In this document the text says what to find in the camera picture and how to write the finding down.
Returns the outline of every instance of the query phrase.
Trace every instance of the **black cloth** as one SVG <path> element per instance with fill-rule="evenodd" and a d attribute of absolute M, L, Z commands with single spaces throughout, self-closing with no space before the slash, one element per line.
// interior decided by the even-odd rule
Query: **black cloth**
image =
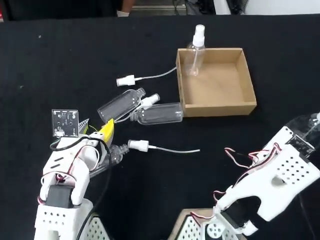
<path fill-rule="evenodd" d="M 0 0 L 10 21 L 110 17 L 118 5 L 118 0 Z"/>
<path fill-rule="evenodd" d="M 258 107 L 249 116 L 185 118 L 181 123 L 115 126 L 113 143 L 149 140 L 177 155 L 130 151 L 113 169 L 98 213 L 116 240 L 166 239 L 185 208 L 211 208 L 243 170 L 224 147 L 261 149 L 289 120 L 319 112 L 320 15 L 187 16 L 73 19 L 0 24 L 1 238 L 32 240 L 42 169 L 51 154 L 51 109 L 78 109 L 97 127 L 97 109 L 130 87 L 116 78 L 164 73 L 177 48 L 204 24 L 211 48 L 243 48 Z M 177 76 L 139 81 L 131 88 L 179 101 Z M 107 178 L 90 181 L 93 203 Z M 302 192 L 320 237 L 319 186 Z M 312 239 L 297 199 L 249 239 Z"/>

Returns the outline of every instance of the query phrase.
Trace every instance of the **open cardboard box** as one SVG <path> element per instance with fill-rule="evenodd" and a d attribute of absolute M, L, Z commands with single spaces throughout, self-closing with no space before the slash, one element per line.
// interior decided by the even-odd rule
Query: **open cardboard box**
<path fill-rule="evenodd" d="M 176 58 L 185 117 L 248 115 L 257 106 L 242 48 L 207 48 L 198 76 L 184 73 L 187 49 Z"/>

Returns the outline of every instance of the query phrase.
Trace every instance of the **empty plastic bottle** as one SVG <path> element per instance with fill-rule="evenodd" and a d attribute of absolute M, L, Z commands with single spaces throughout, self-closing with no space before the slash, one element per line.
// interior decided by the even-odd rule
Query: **empty plastic bottle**
<path fill-rule="evenodd" d="M 181 122 L 183 117 L 181 104 L 176 102 L 153 105 L 148 109 L 140 108 L 131 113 L 130 120 L 142 125 L 152 125 Z"/>
<path fill-rule="evenodd" d="M 184 72 L 187 76 L 197 76 L 205 56 L 205 26 L 197 25 L 193 41 L 187 46 L 184 59 Z"/>
<path fill-rule="evenodd" d="M 136 108 L 144 95 L 146 92 L 143 88 L 129 89 L 100 107 L 98 113 L 105 123 L 110 119 L 117 120 Z"/>
<path fill-rule="evenodd" d="M 110 148 L 111 153 L 111 162 L 112 166 L 117 165 L 122 161 L 123 156 L 129 152 L 129 148 L 126 144 L 121 146 L 111 145 Z M 110 167 L 108 155 L 105 156 L 103 162 L 97 166 L 96 169 L 89 173 L 90 178 L 102 173 Z"/>

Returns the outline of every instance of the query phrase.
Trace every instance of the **white spray cap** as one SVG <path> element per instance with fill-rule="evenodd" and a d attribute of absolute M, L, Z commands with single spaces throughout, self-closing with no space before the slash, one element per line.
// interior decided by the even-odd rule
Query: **white spray cap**
<path fill-rule="evenodd" d="M 129 149 L 136 149 L 139 150 L 141 152 L 148 152 L 148 148 L 149 148 L 149 141 L 146 140 L 129 140 L 128 141 L 128 148 Z"/>
<path fill-rule="evenodd" d="M 153 104 L 158 102 L 160 100 L 159 94 L 153 94 L 152 96 L 146 97 L 140 101 L 140 108 L 143 109 L 148 109 L 150 108 Z"/>
<path fill-rule="evenodd" d="M 192 44 L 196 47 L 202 47 L 205 45 L 205 26 L 195 26 Z"/>
<path fill-rule="evenodd" d="M 121 77 L 121 78 L 117 78 L 116 80 L 116 85 L 118 87 L 120 86 L 132 86 L 135 85 L 135 75 L 129 75 L 129 76 L 125 76 L 125 77 Z"/>

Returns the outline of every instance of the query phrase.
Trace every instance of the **robotic arm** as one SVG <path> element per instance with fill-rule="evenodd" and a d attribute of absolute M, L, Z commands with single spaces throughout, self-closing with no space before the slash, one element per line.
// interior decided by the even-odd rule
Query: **robotic arm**
<path fill-rule="evenodd" d="M 50 146 L 53 152 L 43 168 L 34 240 L 76 239 L 93 209 L 84 198 L 90 177 L 109 167 L 106 146 L 111 144 L 113 131 L 112 120 L 99 132 L 61 137 Z M 86 222 L 80 240 L 100 238 L 109 240 L 100 220 Z"/>
<path fill-rule="evenodd" d="M 319 169 L 308 160 L 319 145 L 320 113 L 286 124 L 254 157 L 252 166 L 222 193 L 213 207 L 214 217 L 201 226 L 202 239 L 235 240 L 258 230 L 239 199 L 258 197 L 257 215 L 267 222 L 281 214 L 297 194 L 320 177 Z"/>

